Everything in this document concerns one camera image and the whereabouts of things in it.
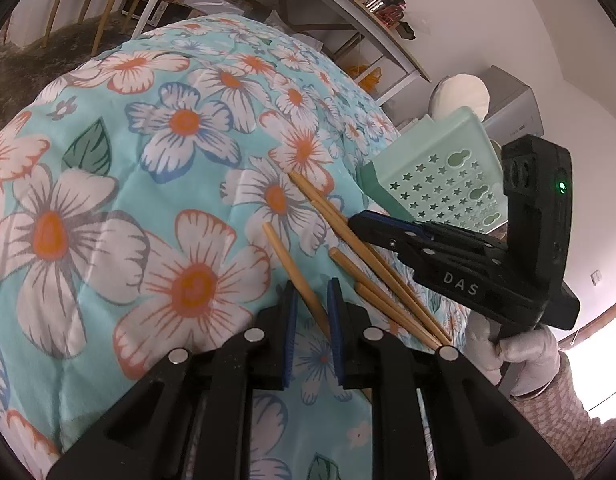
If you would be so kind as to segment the right checkered sleeve forearm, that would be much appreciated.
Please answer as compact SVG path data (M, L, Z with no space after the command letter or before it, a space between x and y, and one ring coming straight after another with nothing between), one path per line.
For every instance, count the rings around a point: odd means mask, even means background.
M616 418L592 417L575 392L570 361L561 352L558 374L540 393L512 398L576 479L616 479Z

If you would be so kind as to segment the right white gloved hand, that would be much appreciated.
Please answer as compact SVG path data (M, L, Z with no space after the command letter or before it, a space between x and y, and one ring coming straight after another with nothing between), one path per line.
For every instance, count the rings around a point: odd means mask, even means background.
M496 344L490 338L490 322L472 311L465 330L463 354L495 386L502 379L504 363L522 364L511 387L511 396L524 398L542 393L558 376L561 365L558 342L546 326L538 325Z

